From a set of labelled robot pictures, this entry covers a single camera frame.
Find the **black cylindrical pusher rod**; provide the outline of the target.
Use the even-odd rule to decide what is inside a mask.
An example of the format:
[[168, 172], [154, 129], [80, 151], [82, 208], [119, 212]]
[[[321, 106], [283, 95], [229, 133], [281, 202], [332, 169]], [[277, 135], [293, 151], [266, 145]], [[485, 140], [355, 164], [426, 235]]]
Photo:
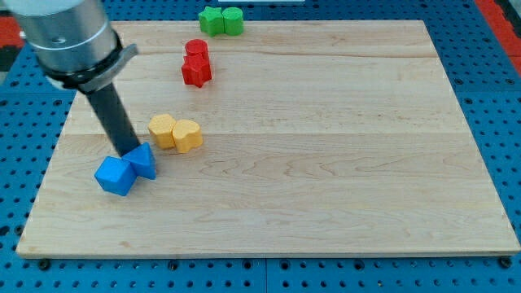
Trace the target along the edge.
[[138, 136], [112, 83], [87, 94], [86, 97], [119, 156], [140, 146]]

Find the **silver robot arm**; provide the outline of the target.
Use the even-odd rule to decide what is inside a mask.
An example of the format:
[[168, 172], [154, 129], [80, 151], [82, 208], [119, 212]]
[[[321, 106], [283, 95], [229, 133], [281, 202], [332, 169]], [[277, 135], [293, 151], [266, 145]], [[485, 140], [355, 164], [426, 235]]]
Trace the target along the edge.
[[123, 46], [99, 0], [5, 0], [46, 78], [84, 94], [118, 155], [140, 145], [113, 79], [138, 55]]

